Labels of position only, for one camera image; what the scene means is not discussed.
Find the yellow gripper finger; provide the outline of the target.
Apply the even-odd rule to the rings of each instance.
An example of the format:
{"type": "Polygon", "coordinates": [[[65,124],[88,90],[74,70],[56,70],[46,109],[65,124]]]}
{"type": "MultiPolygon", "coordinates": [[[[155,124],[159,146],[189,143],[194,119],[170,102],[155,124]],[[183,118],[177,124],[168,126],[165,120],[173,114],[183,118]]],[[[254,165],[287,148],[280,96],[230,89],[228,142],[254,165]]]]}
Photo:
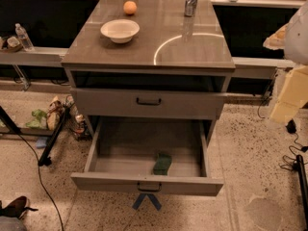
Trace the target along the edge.
{"type": "Polygon", "coordinates": [[[269,118],[287,124],[308,103],[308,65],[299,65],[285,78],[269,118]]]}

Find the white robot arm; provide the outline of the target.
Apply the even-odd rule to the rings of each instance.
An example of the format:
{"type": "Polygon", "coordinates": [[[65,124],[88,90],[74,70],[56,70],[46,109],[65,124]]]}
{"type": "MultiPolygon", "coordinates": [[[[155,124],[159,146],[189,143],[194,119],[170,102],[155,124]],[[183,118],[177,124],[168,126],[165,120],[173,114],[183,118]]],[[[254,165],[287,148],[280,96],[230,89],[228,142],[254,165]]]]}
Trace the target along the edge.
{"type": "Polygon", "coordinates": [[[266,38],[263,46],[282,49],[285,58],[295,63],[269,116],[275,122],[288,123],[308,103],[308,1],[287,24],[266,38]]]}

